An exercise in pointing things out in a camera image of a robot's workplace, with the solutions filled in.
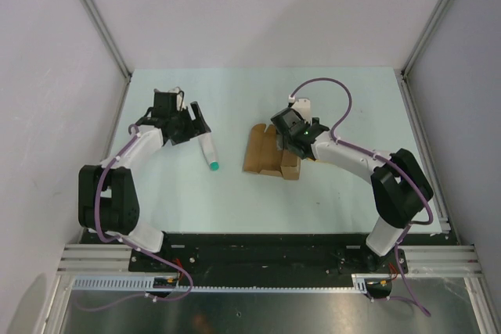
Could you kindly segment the white tube green cap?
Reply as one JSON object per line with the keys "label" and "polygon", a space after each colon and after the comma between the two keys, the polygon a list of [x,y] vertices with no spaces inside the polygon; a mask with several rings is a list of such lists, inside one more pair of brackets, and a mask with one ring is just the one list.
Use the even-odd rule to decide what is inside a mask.
{"label": "white tube green cap", "polygon": [[204,155],[204,159],[211,171],[219,169],[219,159],[217,149],[212,137],[212,133],[204,133],[198,137],[200,148]]}

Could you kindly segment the brown cardboard express box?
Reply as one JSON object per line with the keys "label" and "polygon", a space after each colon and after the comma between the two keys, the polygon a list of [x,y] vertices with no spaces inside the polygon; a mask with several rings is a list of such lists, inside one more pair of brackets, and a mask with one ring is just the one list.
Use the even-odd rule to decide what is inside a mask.
{"label": "brown cardboard express box", "polygon": [[278,134],[273,124],[256,124],[250,130],[243,160],[243,171],[297,181],[301,173],[301,159],[279,149]]}

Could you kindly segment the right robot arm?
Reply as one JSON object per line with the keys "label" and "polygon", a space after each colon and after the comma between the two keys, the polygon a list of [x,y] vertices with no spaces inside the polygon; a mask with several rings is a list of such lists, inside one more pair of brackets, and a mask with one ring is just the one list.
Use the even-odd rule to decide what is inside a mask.
{"label": "right robot arm", "polygon": [[361,252],[362,266],[379,272],[389,263],[389,252],[410,228],[433,222],[429,202],[433,189],[415,156],[407,149],[379,153],[332,136],[319,119],[308,122],[291,108],[271,118],[285,150],[300,159],[329,163],[370,184],[378,213]]}

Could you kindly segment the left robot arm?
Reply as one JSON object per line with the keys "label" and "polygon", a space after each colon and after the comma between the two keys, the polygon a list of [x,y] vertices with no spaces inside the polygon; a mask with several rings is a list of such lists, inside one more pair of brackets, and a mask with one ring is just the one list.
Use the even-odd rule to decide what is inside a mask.
{"label": "left robot arm", "polygon": [[179,88],[154,91],[153,105],[128,126],[129,141],[97,165],[84,165],[78,174],[78,221],[102,242],[115,240],[146,252],[146,263],[156,271],[168,269],[172,251],[163,246],[164,233],[140,219],[134,175],[166,145],[197,139],[212,171],[219,168],[211,129],[197,102],[185,103]]}

